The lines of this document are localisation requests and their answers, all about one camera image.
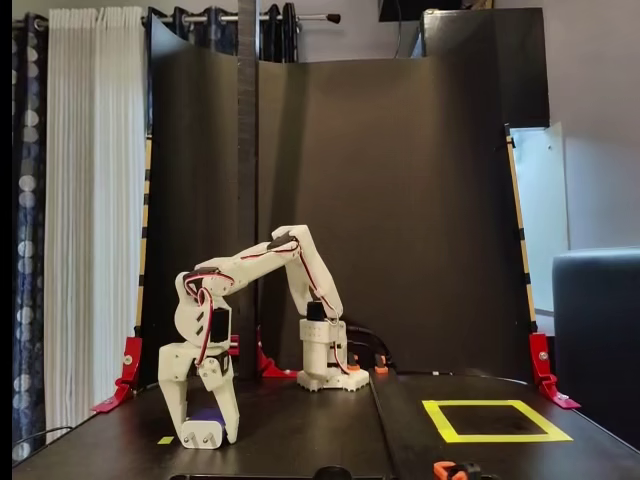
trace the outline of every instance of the red clamp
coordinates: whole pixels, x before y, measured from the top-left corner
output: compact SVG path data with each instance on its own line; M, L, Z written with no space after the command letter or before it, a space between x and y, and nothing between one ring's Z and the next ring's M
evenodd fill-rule
M280 370L276 366L276 362L264 354L262 351L262 340L260 339L260 328L258 328L257 337L258 375L262 378L296 378L298 372L295 370Z
M531 362L533 363L533 378L540 393L559 407L565 409L579 408L579 403L558 392L556 388L558 379L551 374L547 336L544 333L530 334L529 349L531 351Z
M127 337L124 346L122 376L116 380L116 392L112 397L91 408L96 413L107 413L133 396L133 389L138 383L138 367L142 353L142 338Z

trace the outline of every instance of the robotic arm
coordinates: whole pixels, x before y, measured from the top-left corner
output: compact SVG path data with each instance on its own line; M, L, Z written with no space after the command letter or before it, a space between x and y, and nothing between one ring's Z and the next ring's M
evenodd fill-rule
M230 443L236 441L239 413L228 354L231 308L224 297L282 266L298 313L307 316L300 320L303 371L298 373L298 383L311 391L354 391L369 382L367 372L345 368L342 302L307 226L280 227L272 238L272 242L233 257L203 262L196 270L176 277L179 304L175 324L186 342L160 349L158 381L176 432L187 448L217 448L225 433ZM205 387L216 397L222 419L186 419L186 376L194 361Z

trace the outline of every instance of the yellow tape marker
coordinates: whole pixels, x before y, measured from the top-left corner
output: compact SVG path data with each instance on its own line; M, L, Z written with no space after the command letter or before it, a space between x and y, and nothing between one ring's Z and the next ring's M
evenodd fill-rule
M438 432L447 443L517 443L517 442L571 442L573 439L520 400L424 400L425 410ZM545 433L533 435L459 435L440 407L511 406L522 412Z

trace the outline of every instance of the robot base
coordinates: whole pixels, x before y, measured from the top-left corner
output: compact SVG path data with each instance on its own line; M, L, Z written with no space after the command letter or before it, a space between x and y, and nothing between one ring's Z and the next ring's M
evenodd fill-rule
M344 373L335 373L333 375L330 374L324 380L319 380L311 377L306 372L301 371L298 372L296 380L298 385L310 392L317 392L323 388L342 388L349 392L355 392L369 383L369 372L366 370L357 370L355 372L350 372L348 375Z

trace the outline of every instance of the curtain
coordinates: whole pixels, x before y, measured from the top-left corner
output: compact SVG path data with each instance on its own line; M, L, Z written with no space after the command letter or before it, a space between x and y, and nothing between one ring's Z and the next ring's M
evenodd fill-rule
M142 13L50 12L47 426L76 425L113 394L133 332L145 163Z
M47 35L29 14L12 30L13 442L45 429L43 376L43 244ZM43 444L19 445L21 460Z

